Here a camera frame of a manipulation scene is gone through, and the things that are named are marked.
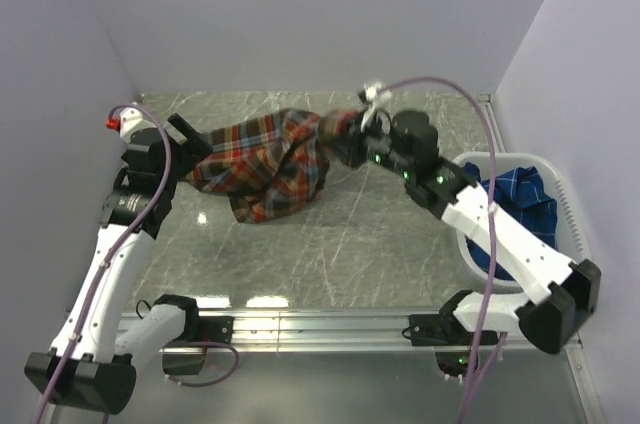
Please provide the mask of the red plaid long sleeve shirt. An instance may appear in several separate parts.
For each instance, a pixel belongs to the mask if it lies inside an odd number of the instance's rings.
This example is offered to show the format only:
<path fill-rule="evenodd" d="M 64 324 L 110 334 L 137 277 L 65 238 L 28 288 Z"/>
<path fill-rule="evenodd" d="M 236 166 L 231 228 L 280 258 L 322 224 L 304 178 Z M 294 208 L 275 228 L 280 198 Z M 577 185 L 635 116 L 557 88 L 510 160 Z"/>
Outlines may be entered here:
<path fill-rule="evenodd" d="M 210 154 L 182 181 L 225 195 L 235 219 L 257 224 L 286 217 L 323 190 L 331 160 L 360 117 L 355 109 L 326 114 L 285 108 L 205 134 Z"/>

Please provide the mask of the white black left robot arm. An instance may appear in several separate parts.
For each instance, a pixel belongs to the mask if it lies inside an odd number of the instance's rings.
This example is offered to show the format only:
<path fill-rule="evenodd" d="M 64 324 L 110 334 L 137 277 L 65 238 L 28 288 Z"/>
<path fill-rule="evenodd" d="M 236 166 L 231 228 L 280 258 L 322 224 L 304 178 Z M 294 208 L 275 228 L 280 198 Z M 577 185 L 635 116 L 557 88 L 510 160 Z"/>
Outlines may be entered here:
<path fill-rule="evenodd" d="M 103 203 L 97 243 L 76 302 L 45 352 L 33 352 L 25 375 L 40 392 L 33 422 L 49 405 L 116 415 L 129 402 L 138 374 L 167 344 L 195 343 L 197 302 L 164 295 L 124 334 L 118 332 L 133 282 L 172 209 L 178 181 L 210 152 L 204 137 L 179 114 L 169 123 L 184 140 L 136 105 L 110 111 L 106 125 L 127 148 L 125 163 Z"/>

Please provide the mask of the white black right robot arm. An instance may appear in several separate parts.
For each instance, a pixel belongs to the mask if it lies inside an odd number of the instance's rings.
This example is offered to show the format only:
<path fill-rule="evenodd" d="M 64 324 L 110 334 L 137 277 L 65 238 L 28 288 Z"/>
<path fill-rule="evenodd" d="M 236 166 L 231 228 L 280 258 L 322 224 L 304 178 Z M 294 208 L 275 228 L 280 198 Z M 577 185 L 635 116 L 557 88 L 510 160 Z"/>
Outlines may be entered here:
<path fill-rule="evenodd" d="M 499 205 L 462 167 L 442 157 L 426 113 L 404 110 L 389 126 L 361 112 L 348 128 L 347 161 L 375 163 L 399 176 L 409 197 L 460 232 L 517 282 L 517 294 L 462 290 L 439 310 L 438 334 L 460 345 L 474 334 L 519 333 L 535 348 L 557 354 L 596 310 L 601 270 L 544 243 Z"/>

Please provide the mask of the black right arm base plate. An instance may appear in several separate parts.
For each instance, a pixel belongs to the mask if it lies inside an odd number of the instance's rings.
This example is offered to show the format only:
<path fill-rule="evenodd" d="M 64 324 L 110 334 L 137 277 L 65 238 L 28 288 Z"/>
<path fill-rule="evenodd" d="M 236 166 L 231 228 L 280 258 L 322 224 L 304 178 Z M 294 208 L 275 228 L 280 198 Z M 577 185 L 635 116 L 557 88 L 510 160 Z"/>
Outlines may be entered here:
<path fill-rule="evenodd" d="M 474 331 L 468 331 L 455 317 L 440 314 L 412 314 L 401 336 L 413 347 L 472 346 Z"/>

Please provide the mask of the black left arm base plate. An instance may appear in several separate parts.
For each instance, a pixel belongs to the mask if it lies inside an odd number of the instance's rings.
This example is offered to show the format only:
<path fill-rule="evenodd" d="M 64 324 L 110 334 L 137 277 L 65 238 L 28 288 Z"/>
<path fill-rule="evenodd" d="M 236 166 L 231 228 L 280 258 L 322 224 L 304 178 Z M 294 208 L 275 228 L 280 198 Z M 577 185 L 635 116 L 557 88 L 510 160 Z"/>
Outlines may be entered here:
<path fill-rule="evenodd" d="M 216 342 L 230 344 L 234 328 L 232 316 L 205 316 L 198 320 L 190 342 Z"/>

